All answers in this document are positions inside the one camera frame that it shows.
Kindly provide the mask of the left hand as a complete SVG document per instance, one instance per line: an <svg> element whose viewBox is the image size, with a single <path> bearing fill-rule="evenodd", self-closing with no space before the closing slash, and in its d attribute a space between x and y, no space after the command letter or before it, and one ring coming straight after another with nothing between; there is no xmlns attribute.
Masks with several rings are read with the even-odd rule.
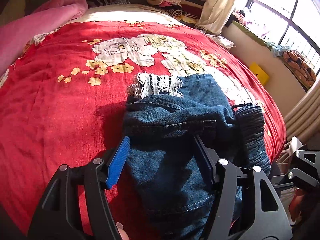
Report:
<svg viewBox="0 0 320 240"><path fill-rule="evenodd" d="M122 240L129 240L127 233L124 231L124 226L120 222L116 223L116 227L119 231Z"/></svg>

